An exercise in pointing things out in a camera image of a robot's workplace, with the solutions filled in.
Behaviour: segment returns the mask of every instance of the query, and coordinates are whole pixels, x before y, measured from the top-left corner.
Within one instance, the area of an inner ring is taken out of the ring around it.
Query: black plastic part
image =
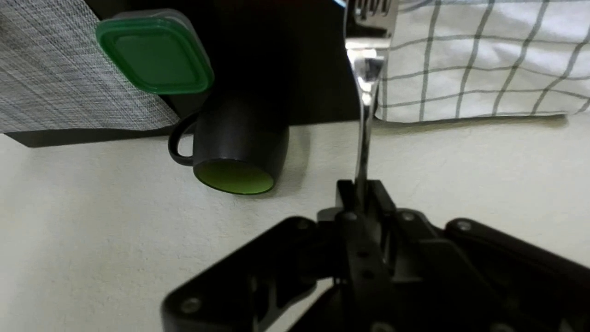
[[[310,295],[317,278],[334,274],[330,247],[323,227],[290,217],[170,293],[163,304],[164,330],[266,330]],[[183,310],[187,300],[201,302],[199,310]]]
[[[166,332],[264,330],[286,302],[312,289],[306,282],[325,276],[334,287],[292,330],[590,330],[590,271],[583,265],[470,219],[441,230],[417,210],[395,208],[378,180],[369,182],[367,215],[351,210],[351,180],[338,190],[345,204],[325,210],[321,223],[299,225],[305,234],[288,219],[223,260],[229,269],[218,263],[168,297]],[[205,298],[203,291],[220,300],[214,311],[174,313],[181,298]]]

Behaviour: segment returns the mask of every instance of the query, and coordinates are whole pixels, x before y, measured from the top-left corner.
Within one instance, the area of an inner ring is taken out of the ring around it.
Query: green lid
[[[111,61],[140,90],[194,94],[214,81],[198,35],[175,18],[111,18],[100,22],[96,37]]]

